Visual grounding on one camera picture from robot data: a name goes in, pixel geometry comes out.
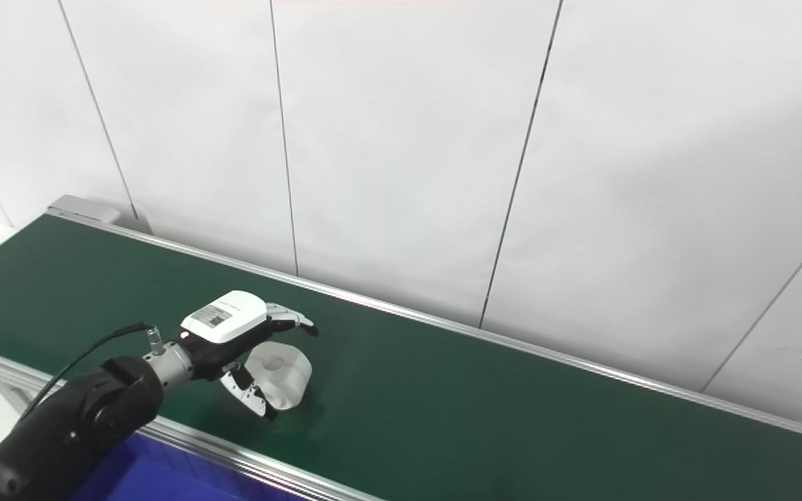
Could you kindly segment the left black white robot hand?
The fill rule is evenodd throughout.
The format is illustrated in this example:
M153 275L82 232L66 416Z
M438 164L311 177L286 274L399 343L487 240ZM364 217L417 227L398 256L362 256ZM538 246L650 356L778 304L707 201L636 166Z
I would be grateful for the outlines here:
M274 420L302 402L314 371L300 349L272 340L296 328L319 334L303 314L235 289L185 317L175 344L191 380L219 381L255 415Z

